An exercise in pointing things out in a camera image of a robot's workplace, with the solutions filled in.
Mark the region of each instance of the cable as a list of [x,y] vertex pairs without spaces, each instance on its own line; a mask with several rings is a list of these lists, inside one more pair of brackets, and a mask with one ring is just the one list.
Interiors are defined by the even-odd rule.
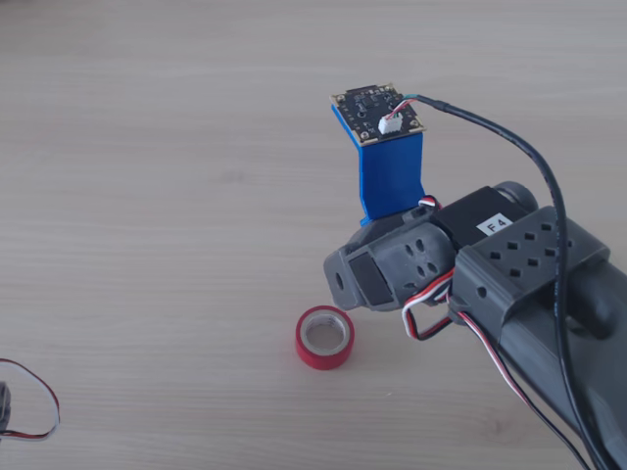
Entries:
[[0,365],[5,365],[7,367],[11,367],[12,369],[17,370],[18,372],[20,372],[21,374],[25,375],[27,378],[29,378],[30,380],[35,382],[46,393],[46,396],[48,397],[48,399],[52,403],[52,406],[53,406],[53,409],[54,409],[54,411],[53,411],[53,414],[54,414],[54,424],[53,424],[52,428],[50,429],[50,431],[48,431],[47,433],[44,433],[44,434],[27,434],[27,433],[21,433],[21,432],[18,432],[18,431],[5,430],[5,431],[0,431],[0,440],[7,439],[7,440],[16,440],[16,441],[39,441],[39,442],[46,441],[53,434],[55,434],[57,432],[57,429],[59,428],[59,425],[61,424],[59,400],[57,399],[57,396],[55,395],[54,391],[48,386],[48,384],[46,384],[43,380],[41,380],[33,372],[31,372],[30,370],[25,368],[23,365],[15,362],[15,361],[13,361],[11,359],[1,359],[0,358]]
[[404,101],[413,99],[435,108],[443,113],[448,113],[458,118],[465,119],[484,127],[491,132],[500,135],[509,143],[515,145],[522,152],[527,154],[533,163],[542,173],[555,207],[555,236],[557,240],[557,250],[555,253],[555,339],[557,342],[557,352],[559,356],[559,366],[561,375],[568,395],[568,400],[573,410],[575,420],[579,426],[580,434],[586,451],[590,454],[595,465],[602,470],[619,470],[616,462],[607,452],[603,445],[599,431],[596,429],[595,423],[592,422],[591,412],[586,398],[576,384],[573,371],[572,358],[570,349],[568,348],[568,336],[566,334],[566,268],[567,268],[567,218],[566,207],[564,204],[561,190],[557,184],[557,180],[551,170],[551,167],[542,155],[522,137],[492,122],[484,117],[478,116],[469,111],[457,108],[443,101],[433,100],[422,95],[405,95]]
[[415,324],[415,318],[410,311],[410,329],[411,337],[418,341],[426,341],[429,338],[433,338],[435,335],[444,330],[447,326],[453,323],[453,320],[448,316],[443,317],[439,321],[435,322],[429,328],[423,331],[418,331],[418,327]]
[[434,296],[440,296],[442,294],[441,290],[443,288],[444,292],[447,292],[449,285],[451,284],[451,278],[453,277],[454,270],[451,269],[449,272],[444,274],[443,276],[438,277],[435,281],[429,284],[422,291],[418,292],[414,296],[411,296],[405,302],[403,306],[403,310],[401,310],[401,317],[403,318],[403,323],[405,323],[405,331],[407,332],[410,338],[414,338],[420,340],[418,330],[415,328],[415,318],[413,318],[413,314],[411,313],[411,308],[417,306],[418,304],[422,304],[425,301],[431,300]]
[[542,420],[542,422],[545,423],[561,439],[561,441],[566,445],[566,447],[568,447],[568,449],[572,452],[573,456],[577,459],[579,464],[585,470],[590,470],[590,466],[588,466],[588,463],[581,456],[581,453],[579,453],[579,450],[577,450],[575,445],[557,428],[557,426],[547,417],[547,415],[545,415],[540,410],[540,408],[538,408],[538,406],[536,406],[536,404],[531,399],[529,399],[529,396],[518,385],[518,383],[515,381],[515,379],[511,375],[511,372],[509,372],[509,369],[507,368],[505,362],[503,361],[499,353],[492,347],[492,345],[488,341],[488,338],[486,337],[485,333],[481,330],[481,328],[466,313],[461,311],[458,313],[458,315],[466,323],[466,325],[468,325],[468,327],[474,332],[474,334],[477,335],[477,337],[481,340],[481,343],[483,343],[483,346],[488,351],[488,354],[490,355],[495,365],[499,369],[499,372],[501,372],[501,375],[503,376],[504,379],[506,379],[507,384],[514,391],[514,393],[517,394],[518,397],[527,406],[529,406],[536,413],[536,415],[538,415],[538,417]]
[[415,98],[408,98],[408,99],[404,99],[401,103],[399,103],[398,105],[396,105],[396,107],[394,108],[394,110],[392,110],[390,112],[390,114],[386,115],[385,118],[386,119],[391,119],[393,116],[395,116],[400,110],[402,110],[403,108],[406,108],[407,106],[410,105],[410,103],[413,103],[414,101],[418,101]]

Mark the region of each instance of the white wire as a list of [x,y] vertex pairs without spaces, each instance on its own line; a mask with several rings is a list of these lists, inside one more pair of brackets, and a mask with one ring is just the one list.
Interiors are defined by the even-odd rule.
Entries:
[[503,363],[501,362],[501,360],[499,359],[499,357],[497,356],[496,352],[494,351],[494,348],[492,348],[492,345],[490,345],[490,343],[488,342],[488,339],[485,337],[485,335],[483,334],[483,332],[479,329],[479,327],[470,319],[470,317],[468,315],[466,315],[465,313],[460,313],[459,316],[461,317],[461,319],[466,323],[466,325],[468,325],[468,327],[474,332],[475,335],[477,335],[477,337],[479,338],[479,340],[481,340],[481,343],[483,343],[483,346],[485,347],[486,351],[488,352],[488,354],[490,355],[490,357],[492,358],[492,360],[494,361],[495,365],[497,366],[497,369],[499,369],[499,372],[501,372],[501,375],[503,376],[503,378],[506,380],[507,384],[509,385],[509,387],[513,390],[513,392],[515,394],[518,395],[518,397],[525,403],[525,404],[529,404],[529,402],[527,401],[527,399],[520,393],[520,391],[518,390],[518,388],[514,385],[514,383],[511,381],[511,378],[509,377],[509,375],[506,373],[505,368],[503,366]]
[[46,396],[48,397],[48,399],[52,403],[53,414],[54,414],[54,425],[52,426],[52,429],[50,431],[48,431],[47,435],[44,436],[43,438],[29,439],[29,438],[23,438],[23,437],[20,437],[20,436],[3,436],[3,435],[0,434],[0,441],[4,441],[4,440],[9,440],[9,441],[34,441],[34,442],[40,443],[42,441],[46,441],[46,440],[50,439],[50,437],[52,437],[52,435],[57,432],[57,429],[59,428],[59,424],[61,423],[61,416],[60,416],[60,413],[59,413],[59,406],[57,406],[57,403],[55,402],[55,398],[52,395],[52,393],[50,392],[50,390],[48,390],[48,388],[46,387],[46,385],[43,383],[43,381],[41,379],[35,377],[30,371],[26,370],[25,368],[23,368],[19,364],[15,364],[14,362],[2,362],[2,361],[0,361],[0,365],[11,367],[12,369],[17,370],[18,372],[20,372],[21,374],[23,374],[24,376],[26,376],[27,378],[29,378],[30,380],[35,382],[46,393]]
[[418,304],[421,304],[424,301],[428,300],[434,293],[438,292],[438,290],[442,288],[442,286],[445,286],[448,282],[451,282],[450,277],[444,279],[443,281],[440,281],[428,291],[424,291],[424,293],[420,297],[416,297],[410,302],[407,302],[405,306],[403,306],[403,310],[401,310],[401,317],[403,318],[403,323],[405,324],[405,331],[410,338],[413,338],[413,336],[411,335],[410,321],[408,320],[407,315],[408,310],[410,310],[413,306],[417,306]]
[[436,302],[443,301],[449,295],[450,290],[451,290],[451,286],[448,286],[444,291],[442,291],[440,294],[435,296],[433,300]]

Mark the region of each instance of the black plastic part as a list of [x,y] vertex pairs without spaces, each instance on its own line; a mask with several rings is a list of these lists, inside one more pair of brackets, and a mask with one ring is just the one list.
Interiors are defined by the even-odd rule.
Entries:
[[9,426],[11,418],[11,392],[4,382],[0,382],[0,431],[4,431]]
[[368,253],[351,259],[349,265],[362,288],[363,295],[372,306],[381,306],[392,302],[390,289],[385,283],[381,271]]
[[513,203],[517,203],[527,213],[538,210],[538,202],[533,193],[525,188],[522,184],[515,181],[505,181],[501,184],[497,184],[494,189],[499,191],[506,198]]
[[527,214],[521,206],[486,186],[437,211],[431,221],[442,228],[460,249],[486,238],[488,235],[477,225],[499,213],[512,222]]

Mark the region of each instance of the label sticker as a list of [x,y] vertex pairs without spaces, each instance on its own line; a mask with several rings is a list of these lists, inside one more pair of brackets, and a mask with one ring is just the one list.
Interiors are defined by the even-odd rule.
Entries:
[[508,225],[512,225],[512,221],[499,212],[496,215],[490,217],[485,222],[481,222],[479,225],[477,225],[477,228],[486,235],[490,236],[494,233],[497,233],[499,230],[503,230]]

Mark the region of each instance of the black cable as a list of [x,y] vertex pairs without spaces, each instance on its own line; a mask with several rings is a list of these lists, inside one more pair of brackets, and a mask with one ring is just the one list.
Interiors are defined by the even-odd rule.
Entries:
[[547,417],[547,415],[540,410],[540,408],[538,406],[536,406],[536,403],[534,403],[529,398],[529,396],[525,393],[525,391],[522,390],[522,387],[520,387],[520,384],[518,384],[516,379],[514,379],[513,375],[511,375],[511,372],[509,371],[509,368],[507,367],[507,364],[504,361],[503,357],[496,350],[495,350],[495,353],[501,359],[501,363],[503,364],[503,368],[506,370],[506,373],[509,376],[509,379],[511,380],[511,382],[513,382],[513,384],[516,386],[516,388],[518,389],[520,394],[523,395],[524,398],[527,400],[527,404],[529,405],[529,407],[534,411],[534,413],[536,413],[536,415],[542,420],[542,422],[545,423],[545,425],[548,426],[549,429],[551,429],[555,433],[555,435],[559,437],[559,439],[563,442],[563,444],[566,447],[568,447],[568,450],[570,450],[571,453],[573,454],[573,456],[577,459],[577,461],[579,462],[579,465],[581,465],[584,468],[584,470],[591,470],[590,466],[588,465],[588,462],[586,462],[586,460],[584,460],[584,457],[581,455],[581,453],[579,453],[579,450],[577,450],[577,447],[575,447],[575,445],[564,435],[564,433],[562,433],[557,428],[557,426],[554,424],[554,422],[551,421]]
[[564,381],[564,387],[566,389],[566,394],[568,395],[575,420],[579,426],[581,438],[593,462],[602,470],[619,470],[616,462],[614,462],[603,445],[595,423],[593,423],[590,418],[591,413],[589,411],[588,403],[582,391],[576,384],[573,372],[572,358],[570,356],[570,349],[568,348],[568,336],[566,334],[565,288],[568,256],[566,207],[561,195],[561,190],[559,189],[559,185],[557,184],[557,180],[555,179],[551,167],[544,157],[542,157],[542,155],[540,155],[540,153],[534,149],[533,146],[531,146],[531,144],[526,142],[522,137],[502,127],[501,125],[496,124],[495,122],[461,108],[452,106],[449,103],[433,100],[431,98],[427,98],[426,96],[406,95],[405,98],[413,98],[416,101],[429,105],[438,111],[473,122],[500,135],[506,141],[515,145],[518,149],[527,154],[545,178],[545,182],[549,187],[555,207],[555,236],[557,239],[557,251],[555,254],[555,338],[557,342],[559,366]]
[[441,320],[435,322],[426,330],[418,331],[418,327],[415,324],[415,317],[411,310],[408,310],[408,317],[410,318],[411,326],[413,327],[413,331],[415,331],[415,336],[418,341],[427,341],[430,338],[433,338],[435,335],[444,330],[447,326],[453,323],[453,320],[448,316],[445,316]]

